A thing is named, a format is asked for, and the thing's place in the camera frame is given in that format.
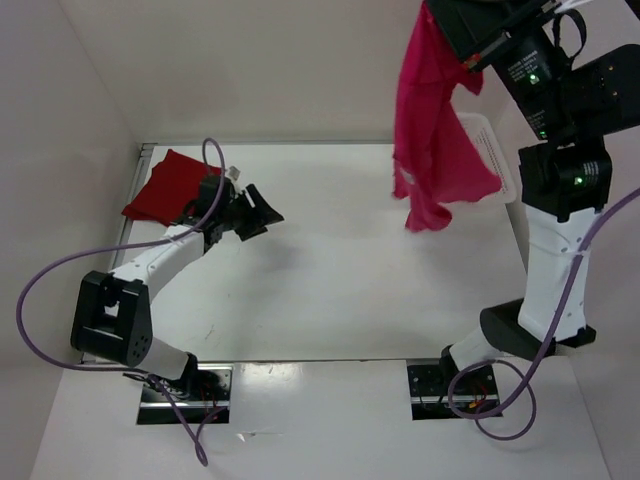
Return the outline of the dark red t shirt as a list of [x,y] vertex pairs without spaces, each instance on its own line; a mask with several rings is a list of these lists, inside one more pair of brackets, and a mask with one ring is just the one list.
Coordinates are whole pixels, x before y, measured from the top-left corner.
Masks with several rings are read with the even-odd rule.
[[151,221],[169,226],[198,194],[207,174],[201,161],[169,149],[151,170],[151,177],[122,215],[132,221]]

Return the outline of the magenta t shirt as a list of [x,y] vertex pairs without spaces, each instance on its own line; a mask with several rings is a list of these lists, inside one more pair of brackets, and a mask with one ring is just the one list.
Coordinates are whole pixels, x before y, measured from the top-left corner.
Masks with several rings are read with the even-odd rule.
[[393,135],[393,196],[409,200],[405,228],[414,233],[447,228],[448,204],[476,203],[502,186],[453,108],[458,86],[478,95],[484,77],[459,63],[423,3],[399,74]]

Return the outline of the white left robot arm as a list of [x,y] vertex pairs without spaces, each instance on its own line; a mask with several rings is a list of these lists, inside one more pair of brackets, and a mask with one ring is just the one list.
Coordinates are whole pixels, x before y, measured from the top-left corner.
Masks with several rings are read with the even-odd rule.
[[146,245],[133,260],[102,273],[92,271],[79,289],[71,346],[142,375],[164,380],[180,400],[207,383],[195,355],[155,337],[151,304],[157,294],[188,265],[201,259],[223,235],[246,241],[283,221],[249,184],[237,187],[224,174],[209,174],[171,222],[159,242]]

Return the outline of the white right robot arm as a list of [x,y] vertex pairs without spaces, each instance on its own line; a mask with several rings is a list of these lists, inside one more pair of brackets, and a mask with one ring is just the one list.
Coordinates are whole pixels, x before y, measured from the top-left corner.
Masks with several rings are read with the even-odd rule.
[[474,72],[492,67],[537,137],[519,152],[525,295],[484,309],[479,327],[443,350],[439,382],[460,393],[481,361],[533,360],[594,341],[583,310],[586,238],[609,198],[604,139],[639,123],[639,48],[626,44],[576,66],[562,48],[561,22],[572,20],[580,35],[586,24],[557,1],[432,1],[429,9],[459,62]]

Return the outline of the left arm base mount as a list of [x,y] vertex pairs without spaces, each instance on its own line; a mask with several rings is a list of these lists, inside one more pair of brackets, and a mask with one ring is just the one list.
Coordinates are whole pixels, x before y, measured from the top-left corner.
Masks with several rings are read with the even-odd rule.
[[[166,381],[163,385],[190,425],[200,424],[215,410],[212,424],[228,424],[234,366],[222,363],[202,363],[199,370],[204,384],[189,393],[179,391]],[[156,386],[144,383],[138,407],[137,425],[176,425],[179,423],[169,401]]]

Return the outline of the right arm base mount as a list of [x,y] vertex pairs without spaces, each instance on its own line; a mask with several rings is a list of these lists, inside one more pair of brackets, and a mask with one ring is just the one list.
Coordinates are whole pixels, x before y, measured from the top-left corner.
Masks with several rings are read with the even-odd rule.
[[[447,381],[434,359],[406,363],[413,420],[458,419],[447,398]],[[500,404],[491,366],[465,376],[455,387],[453,405],[465,413],[481,413]]]

